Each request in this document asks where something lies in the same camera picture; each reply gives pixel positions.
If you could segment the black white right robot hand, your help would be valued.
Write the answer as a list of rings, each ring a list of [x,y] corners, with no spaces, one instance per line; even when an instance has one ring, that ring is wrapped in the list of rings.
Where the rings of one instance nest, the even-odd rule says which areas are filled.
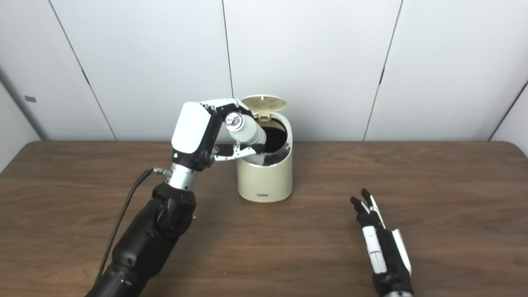
[[[364,201],[351,197],[357,213],[368,258],[373,269],[372,282],[379,297],[413,297],[412,267],[402,235],[398,228],[385,227],[373,195],[361,190]]]

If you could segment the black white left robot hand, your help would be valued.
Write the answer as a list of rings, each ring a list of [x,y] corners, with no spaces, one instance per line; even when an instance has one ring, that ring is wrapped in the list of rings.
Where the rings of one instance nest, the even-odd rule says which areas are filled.
[[[201,172],[215,161],[264,155],[266,133],[233,98],[183,104],[171,145],[172,170]]]

